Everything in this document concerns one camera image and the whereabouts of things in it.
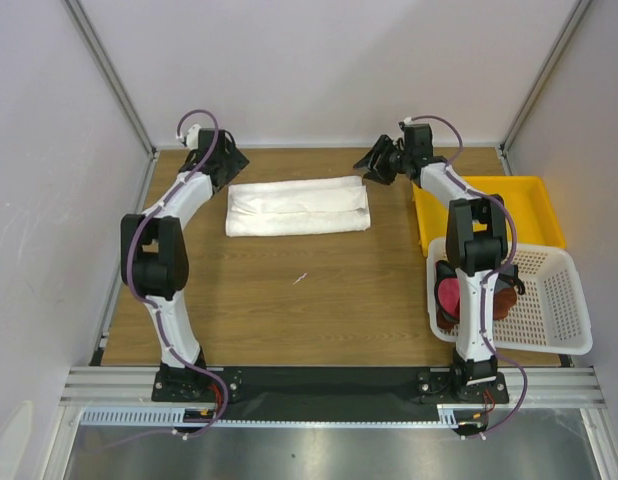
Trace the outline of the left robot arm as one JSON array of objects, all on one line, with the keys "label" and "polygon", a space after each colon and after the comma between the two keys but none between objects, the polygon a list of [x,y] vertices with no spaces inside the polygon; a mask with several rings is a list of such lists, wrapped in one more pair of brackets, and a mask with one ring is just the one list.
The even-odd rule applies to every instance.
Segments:
[{"label": "left robot arm", "polygon": [[121,279],[148,310],[161,349],[152,400],[197,401],[216,382],[207,371],[185,304],[189,259],[184,229],[248,165],[233,135],[192,126],[174,183],[149,208],[120,223]]}]

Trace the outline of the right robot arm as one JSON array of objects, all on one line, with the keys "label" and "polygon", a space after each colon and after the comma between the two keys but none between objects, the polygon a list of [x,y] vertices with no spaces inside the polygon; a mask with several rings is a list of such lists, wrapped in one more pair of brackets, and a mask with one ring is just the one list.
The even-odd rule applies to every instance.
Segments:
[{"label": "right robot arm", "polygon": [[403,175],[447,205],[446,255],[460,294],[449,388],[455,398],[470,402],[497,379],[493,303],[498,277],[515,256],[517,232],[500,196],[463,180],[453,169],[454,158],[434,154],[429,120],[447,122],[435,115],[406,118],[399,123],[399,139],[381,135],[354,169],[382,185]]}]

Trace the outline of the pink cloth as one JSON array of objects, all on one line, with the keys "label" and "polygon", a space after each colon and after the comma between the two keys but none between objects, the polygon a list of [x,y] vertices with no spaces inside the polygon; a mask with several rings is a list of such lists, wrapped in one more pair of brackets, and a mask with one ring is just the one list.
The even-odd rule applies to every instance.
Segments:
[{"label": "pink cloth", "polygon": [[457,323],[460,317],[460,286],[456,277],[436,281],[434,299],[439,312],[447,321]]}]

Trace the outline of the white towel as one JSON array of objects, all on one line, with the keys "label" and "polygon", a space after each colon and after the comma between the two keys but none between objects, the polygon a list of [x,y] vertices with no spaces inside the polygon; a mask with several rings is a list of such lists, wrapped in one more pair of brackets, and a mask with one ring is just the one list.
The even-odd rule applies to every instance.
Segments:
[{"label": "white towel", "polygon": [[232,185],[225,233],[281,237],[365,231],[366,186],[358,176]]}]

